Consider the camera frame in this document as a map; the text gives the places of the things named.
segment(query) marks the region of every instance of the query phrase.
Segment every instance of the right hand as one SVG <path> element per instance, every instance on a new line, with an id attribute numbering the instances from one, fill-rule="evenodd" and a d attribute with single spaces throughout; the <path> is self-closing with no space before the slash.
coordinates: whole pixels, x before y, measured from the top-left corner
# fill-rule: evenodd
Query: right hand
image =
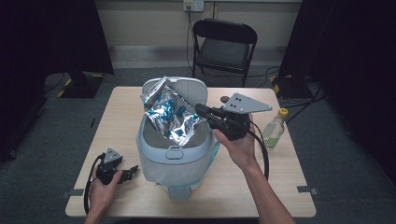
<path id="1" fill-rule="evenodd" d="M 249 114 L 250 120 L 253 122 L 253 116 Z M 254 126 L 250 124 L 250 130 L 254 133 Z M 233 162 L 245 171 L 250 165 L 257 163 L 254 151 L 254 137 L 249 133 L 244 138 L 230 141 L 220 130 L 213 130 L 213 134 L 228 149 Z"/>

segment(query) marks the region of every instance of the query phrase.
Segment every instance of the chair seat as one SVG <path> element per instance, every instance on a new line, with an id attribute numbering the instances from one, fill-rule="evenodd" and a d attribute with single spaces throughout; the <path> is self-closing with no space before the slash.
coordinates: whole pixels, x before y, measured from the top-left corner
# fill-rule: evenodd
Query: chair seat
<path id="1" fill-rule="evenodd" d="M 247 65 L 248 52 L 248 44 L 207 38 L 197 56 L 197 62 L 243 70 Z"/>

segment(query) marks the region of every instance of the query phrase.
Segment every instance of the gray carpet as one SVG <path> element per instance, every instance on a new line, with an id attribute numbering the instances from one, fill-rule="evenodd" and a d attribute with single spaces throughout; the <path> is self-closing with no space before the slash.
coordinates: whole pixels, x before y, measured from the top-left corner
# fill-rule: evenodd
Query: gray carpet
<path id="1" fill-rule="evenodd" d="M 267 68 L 252 66 L 249 75 L 262 75 Z M 75 185 L 113 88 L 141 86 L 162 76 L 190 77 L 191 71 L 189 67 L 119 69 L 115 76 L 105 77 L 94 99 L 57 98 L 62 86 L 56 84 L 62 74 L 48 77 L 46 89 L 55 88 L 46 94 L 49 100 L 41 117 L 21 141 L 17 159 L 0 163 L 0 223 L 82 223 L 83 218 L 65 214 L 67 200 L 60 196 Z M 210 80 L 209 86 L 239 87 L 241 83 L 239 78 L 200 78 Z M 247 87 L 271 88 L 269 80 L 264 80 L 263 76 L 249 77 Z M 309 87 L 315 93 L 318 83 L 309 83 Z M 283 106 L 305 101 L 279 99 Z M 290 116 L 301 108 L 290 107 Z M 288 122 L 288 128 L 308 186 L 318 190 L 318 195 L 313 196 L 317 215 L 298 218 L 298 223 L 396 223 L 394 186 L 366 150 L 350 139 L 342 116 L 326 99 L 305 108 Z M 125 219 L 106 218 L 103 223 L 121 220 Z M 179 223 L 173 219 L 133 219 L 132 223 L 171 222 Z"/>

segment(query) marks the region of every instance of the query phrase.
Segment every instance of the hand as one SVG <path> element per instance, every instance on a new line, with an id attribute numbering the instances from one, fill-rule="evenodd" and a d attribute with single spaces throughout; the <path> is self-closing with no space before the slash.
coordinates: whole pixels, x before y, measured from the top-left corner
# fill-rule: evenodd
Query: hand
<path id="1" fill-rule="evenodd" d="M 116 186 L 122 176 L 122 171 L 117 171 L 108 185 L 104 185 L 100 179 L 96 178 L 97 166 L 92 173 L 92 185 L 90 189 L 90 212 L 103 214 L 111 204 Z"/>
<path id="2" fill-rule="evenodd" d="M 250 120 L 253 122 L 253 116 L 249 114 Z M 250 124 L 250 130 L 255 133 L 253 124 Z M 250 165 L 257 163 L 254 152 L 254 137 L 249 133 L 244 138 L 230 141 L 220 130 L 214 130 L 213 134 L 228 149 L 233 162 L 245 171 Z"/>

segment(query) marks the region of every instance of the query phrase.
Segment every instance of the chair backrest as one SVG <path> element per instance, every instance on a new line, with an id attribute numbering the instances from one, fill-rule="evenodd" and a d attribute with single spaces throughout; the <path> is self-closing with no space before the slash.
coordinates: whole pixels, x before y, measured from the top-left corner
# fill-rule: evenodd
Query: chair backrest
<path id="1" fill-rule="evenodd" d="M 231 21 L 205 19 L 197 21 L 192 32 L 196 36 L 256 45 L 257 33 L 248 25 Z"/>

